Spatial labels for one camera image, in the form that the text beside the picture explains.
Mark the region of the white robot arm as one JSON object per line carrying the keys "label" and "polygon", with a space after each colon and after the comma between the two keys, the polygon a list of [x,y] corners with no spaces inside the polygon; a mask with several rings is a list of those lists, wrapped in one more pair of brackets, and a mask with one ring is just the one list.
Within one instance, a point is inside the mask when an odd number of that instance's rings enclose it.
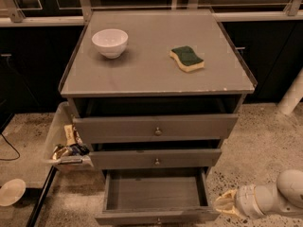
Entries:
{"label": "white robot arm", "polygon": [[234,134],[241,147],[231,159],[252,183],[222,193],[215,210],[235,218],[302,217],[302,97],[303,70],[277,105],[254,105],[255,116],[242,108]]}

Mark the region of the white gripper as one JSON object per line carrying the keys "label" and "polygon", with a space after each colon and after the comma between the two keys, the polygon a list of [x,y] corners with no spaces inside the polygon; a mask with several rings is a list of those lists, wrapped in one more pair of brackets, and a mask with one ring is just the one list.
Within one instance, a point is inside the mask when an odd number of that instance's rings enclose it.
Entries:
{"label": "white gripper", "polygon": [[258,201],[265,196],[266,187],[253,184],[241,186],[237,191],[228,190],[215,200],[215,208],[231,218],[263,218]]}

